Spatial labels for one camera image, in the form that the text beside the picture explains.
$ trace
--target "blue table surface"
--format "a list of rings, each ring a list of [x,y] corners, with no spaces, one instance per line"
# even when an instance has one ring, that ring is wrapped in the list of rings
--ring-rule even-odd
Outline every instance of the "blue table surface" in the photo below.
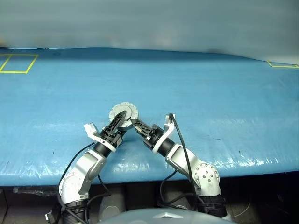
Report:
[[[57,184],[91,142],[84,124],[104,127],[120,102],[162,128],[176,113],[187,147],[222,177],[299,170],[299,69],[207,53],[0,49],[11,53],[39,57],[27,74],[0,73],[0,185]],[[13,56],[2,71],[26,69],[28,59]],[[100,174],[112,183],[171,172],[130,130]]]

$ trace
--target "yellow tape square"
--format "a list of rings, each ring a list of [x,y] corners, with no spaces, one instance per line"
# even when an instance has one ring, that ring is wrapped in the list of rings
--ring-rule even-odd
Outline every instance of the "yellow tape square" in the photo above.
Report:
[[[269,61],[267,61],[267,63],[273,67],[273,68],[289,68],[289,69],[299,69],[299,66],[297,64],[294,64],[294,65],[276,65],[276,64],[273,64]]]
[[[17,74],[27,74],[29,72],[29,70],[31,69],[31,67],[33,66],[33,64],[36,62],[36,59],[38,58],[38,55],[35,55],[35,54],[0,54],[0,56],[7,56],[7,59],[0,67],[0,73],[17,73]],[[2,71],[5,67],[5,65],[8,63],[8,61],[13,56],[34,56],[34,58],[25,71]]]

